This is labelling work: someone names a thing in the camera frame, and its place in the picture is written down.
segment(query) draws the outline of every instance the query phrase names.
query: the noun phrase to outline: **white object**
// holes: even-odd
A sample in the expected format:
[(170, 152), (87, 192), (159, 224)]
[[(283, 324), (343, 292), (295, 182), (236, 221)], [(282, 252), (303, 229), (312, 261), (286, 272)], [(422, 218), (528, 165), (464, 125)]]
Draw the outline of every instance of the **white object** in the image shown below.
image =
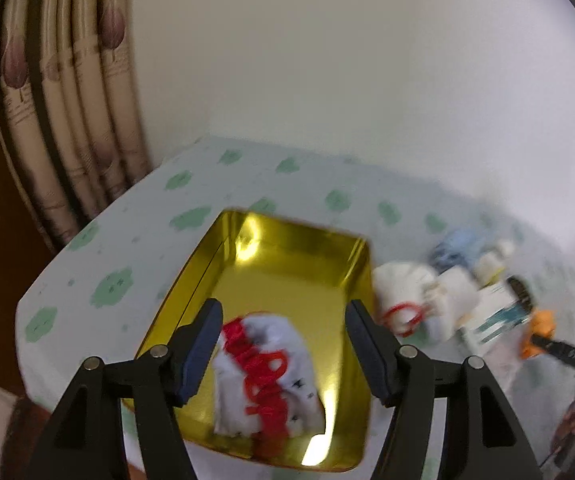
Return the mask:
[(514, 250), (515, 245), (512, 241), (501, 239), (479, 258), (472, 272), (481, 286), (490, 285), (499, 278)]
[(413, 330), (410, 322), (424, 312), (425, 292), (436, 279), (437, 273), (430, 266), (412, 262), (389, 262), (372, 271), (379, 313), (389, 330), (395, 334)]
[(461, 320), (459, 332), (471, 352), (483, 356), (496, 344), (499, 336), (516, 326), (522, 307), (506, 283), (495, 283), (479, 291), (479, 304)]
[[(323, 433), (325, 417), (314, 380), (314, 367), (305, 342), (284, 317), (250, 314), (242, 319), (245, 332), (261, 352), (283, 351), (287, 356), (285, 373), (277, 380), (287, 402), (289, 436)], [(218, 338), (213, 360), (215, 371), (215, 433), (227, 436), (252, 436), (261, 431), (261, 418), (246, 413), (254, 403), (245, 393), (246, 374), (224, 350), (224, 333)]]
[(450, 339), (458, 320), (478, 303), (478, 286), (466, 269), (456, 266), (443, 272), (435, 286), (426, 291), (428, 309), (424, 325), (429, 338), (437, 343)]

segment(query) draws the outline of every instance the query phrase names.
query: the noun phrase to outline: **white cloth with red string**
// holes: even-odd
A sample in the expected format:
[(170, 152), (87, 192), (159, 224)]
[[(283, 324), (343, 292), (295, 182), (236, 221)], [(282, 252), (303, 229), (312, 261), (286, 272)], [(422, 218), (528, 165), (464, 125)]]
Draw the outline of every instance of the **white cloth with red string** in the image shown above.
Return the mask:
[(215, 433), (324, 433), (325, 417), (305, 342), (285, 317), (249, 314), (224, 325), (213, 360)]
[(447, 341), (479, 301), (476, 282), (458, 266), (437, 275), (424, 264), (389, 262), (373, 270), (372, 282), (381, 322), (403, 337), (423, 323), (432, 341)]

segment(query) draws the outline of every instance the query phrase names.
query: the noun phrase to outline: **green polka dot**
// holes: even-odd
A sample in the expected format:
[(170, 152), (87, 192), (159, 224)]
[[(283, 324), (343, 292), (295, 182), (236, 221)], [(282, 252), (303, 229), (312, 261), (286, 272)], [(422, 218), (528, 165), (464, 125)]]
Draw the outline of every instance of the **green polka dot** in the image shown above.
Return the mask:
[(327, 208), (336, 213), (349, 209), (351, 204), (352, 200), (349, 194), (345, 191), (339, 191), (338, 189), (330, 191), (325, 197), (325, 205), (327, 205)]
[(261, 214), (272, 214), (277, 210), (277, 205), (269, 198), (261, 198), (250, 206), (250, 211)]
[(41, 307), (25, 327), (25, 340), (28, 343), (36, 343), (52, 330), (55, 318), (55, 306)]
[(481, 213), (480, 219), (483, 227), (486, 229), (494, 228), (494, 218), (492, 218), (488, 213)]
[(226, 150), (225, 153), (221, 155), (221, 158), (218, 159), (218, 163), (229, 166), (239, 160), (242, 155), (241, 150)]
[(170, 227), (177, 232), (201, 227), (211, 210), (212, 208), (209, 205), (190, 209), (170, 220)]
[(381, 217), (385, 225), (393, 226), (401, 221), (401, 213), (399, 212), (397, 206), (394, 204), (383, 200), (383, 202), (378, 205), (378, 215)]
[(523, 234), (523, 229), (519, 224), (514, 224), (512, 226), (512, 234), (514, 235), (514, 241), (517, 245), (523, 245), (525, 241), (525, 235)]
[(295, 173), (295, 171), (300, 170), (301, 167), (296, 163), (296, 159), (293, 156), (284, 158), (281, 160), (277, 166), (277, 173)]
[(94, 239), (98, 232), (99, 224), (96, 220), (92, 220), (79, 234), (72, 238), (72, 241), (68, 244), (68, 251), (76, 251), (81, 247), (85, 247)]
[(425, 226), (427, 228), (427, 232), (436, 235), (445, 230), (447, 222), (445, 222), (445, 220), (436, 213), (427, 213), (425, 216)]
[(116, 305), (123, 299), (123, 296), (130, 290), (132, 285), (134, 285), (134, 281), (131, 267), (115, 270), (103, 278), (101, 283), (96, 286), (96, 290), (90, 298), (90, 304), (96, 308)]
[(189, 171), (181, 171), (181, 173), (170, 177), (167, 184), (165, 184), (165, 189), (179, 189), (187, 186), (191, 180), (192, 174)]

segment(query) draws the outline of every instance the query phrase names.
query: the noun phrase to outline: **white wall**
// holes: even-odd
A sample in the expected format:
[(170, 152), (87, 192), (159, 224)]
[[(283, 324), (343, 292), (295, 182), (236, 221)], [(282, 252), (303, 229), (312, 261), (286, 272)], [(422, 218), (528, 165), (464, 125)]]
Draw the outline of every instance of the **white wall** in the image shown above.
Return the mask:
[(575, 265), (568, 0), (133, 0), (156, 162), (203, 134), (353, 153), (485, 197)]

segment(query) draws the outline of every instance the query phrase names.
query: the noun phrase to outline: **white tablecloth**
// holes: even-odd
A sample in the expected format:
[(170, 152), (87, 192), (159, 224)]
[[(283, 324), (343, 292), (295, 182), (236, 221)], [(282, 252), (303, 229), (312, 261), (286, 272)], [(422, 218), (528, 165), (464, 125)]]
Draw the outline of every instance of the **white tablecloth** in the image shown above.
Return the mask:
[[(557, 337), (575, 345), (575, 271), (530, 227), (438, 184), (361, 164), (244, 140), (207, 137), (152, 172), (91, 222), (41, 273), (19, 302), (18, 357), (30, 397), (53, 409), (89, 355), (133, 358), (162, 299), (221, 210), (253, 208), (334, 226), (369, 238), (373, 264), (425, 261), (451, 228), (475, 229), (518, 246), (509, 272), (524, 277), (539, 306), (556, 311)], [(462, 362), (455, 338), (429, 347), (430, 357)], [(548, 453), (569, 405), (574, 372), (549, 356), (526, 362), (508, 397), (538, 460)], [(443, 404), (437, 401), (424, 479), (436, 477)], [(333, 478), (370, 476), (391, 410), (373, 402), (363, 462)], [(128, 458), (142, 464), (135, 421), (124, 411)], [(188, 444), (199, 480), (332, 478), (282, 470)]]

